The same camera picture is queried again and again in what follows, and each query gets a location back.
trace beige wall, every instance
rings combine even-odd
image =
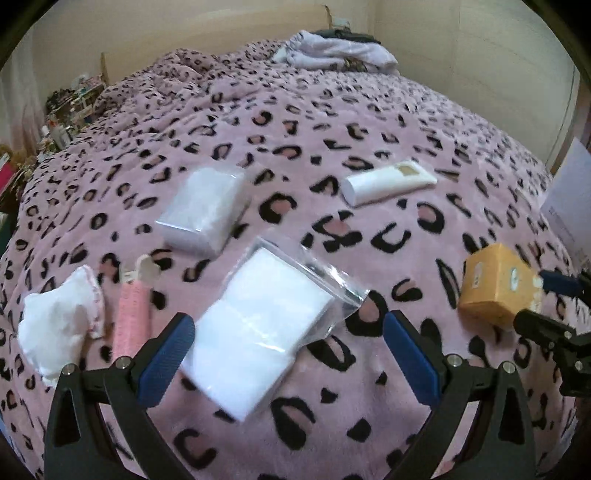
[[[557,155],[578,75],[521,0],[380,0],[375,32],[403,75],[482,115],[541,160]]]
[[[34,30],[35,71],[43,101],[81,73],[100,73],[102,51],[191,15],[225,8],[325,4],[357,31],[371,31],[376,0],[60,0]]]

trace white cloth pouch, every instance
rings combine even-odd
[[[61,369],[80,361],[86,334],[100,338],[104,328],[103,293],[92,269],[83,265],[60,287],[25,297],[18,343],[43,383],[55,387]]]
[[[198,168],[156,227],[171,247],[216,257],[250,202],[250,185],[246,170],[237,166]]]
[[[279,240],[281,246],[256,239],[222,297],[197,321],[181,366],[240,421],[271,399],[298,350],[325,338],[368,293],[305,247]]]

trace blue gripper pad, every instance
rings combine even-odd
[[[431,408],[439,405],[441,385],[436,370],[392,312],[384,317],[384,341],[417,401]]]
[[[143,408],[160,403],[194,340],[195,323],[189,315],[184,315],[139,376],[136,398]]]
[[[542,270],[540,277],[544,281],[544,290],[553,291],[558,295],[566,295],[572,298],[583,294],[583,286],[575,277],[568,277],[549,270]]]

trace pink blanket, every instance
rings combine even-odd
[[[53,392],[18,346],[23,298],[88,264],[112,320],[120,263],[147,252],[163,271],[152,296],[157,334],[175,312],[198,319],[244,249],[269,227],[373,290],[331,337],[301,350],[271,404],[242,424],[177,374],[150,416],[196,477],[383,478],[429,413],[381,338],[389,309],[403,310],[444,353],[493,367],[513,360],[531,399],[540,468],[548,468],[574,418],[573,400],[558,393],[554,363],[515,333],[457,314],[464,260],[495,241],[535,269],[572,272],[538,209],[551,180],[544,166],[422,85],[277,67],[265,59],[278,45],[251,44],[219,57],[169,54],[109,87],[98,100],[104,116],[36,170],[0,261],[1,410],[28,468],[43,473]],[[339,181],[351,172],[408,157],[436,173],[435,189],[355,210],[339,196]],[[188,171],[216,162],[253,172],[250,208],[220,258],[170,251],[154,221]],[[580,305],[555,294],[543,305],[570,325],[588,321]],[[110,361],[107,337],[89,342],[81,367]],[[125,465],[139,472],[110,409],[103,410]],[[456,441],[443,469],[460,447]]]

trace plastic bag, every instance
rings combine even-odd
[[[251,199],[246,170],[213,165],[192,172],[157,229],[173,248],[218,256]]]
[[[270,396],[298,350],[329,335],[368,290],[291,240],[257,238],[197,321],[185,374],[237,420]]]

